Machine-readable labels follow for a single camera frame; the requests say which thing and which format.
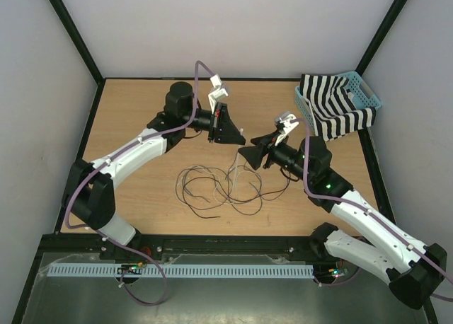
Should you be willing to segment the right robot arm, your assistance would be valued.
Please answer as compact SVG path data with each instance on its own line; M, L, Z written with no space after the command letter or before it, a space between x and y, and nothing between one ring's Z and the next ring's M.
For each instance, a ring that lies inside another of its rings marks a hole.
M430 298L451 301L436 290L447 279L447 252L427 245L379 213L345 178L331 168L332 153L320 137L306 137L298 149L277 142L273 132L252 139L239 153L252 169L276 164L304 183L308 198L318 207L352 226L364 236L353 238L324 223L311 235L310 253L347 260L385 283L406 306L419 309Z

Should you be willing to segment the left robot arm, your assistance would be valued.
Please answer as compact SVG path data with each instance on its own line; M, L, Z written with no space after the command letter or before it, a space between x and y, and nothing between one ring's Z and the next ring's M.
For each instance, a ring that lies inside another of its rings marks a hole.
M211 143L243 145L246 140L232 122L223 98L229 92L218 75L210 79L207 110L195 99L193 87L184 81L171 85L163 111L131 141L116 151L71 166L62 197L65 214L75 215L102 236L116 242L124 258L135 258L142 242L138 230L125 221L115 206L115 189L145 163L173 149L186 136L187 129L206 132Z

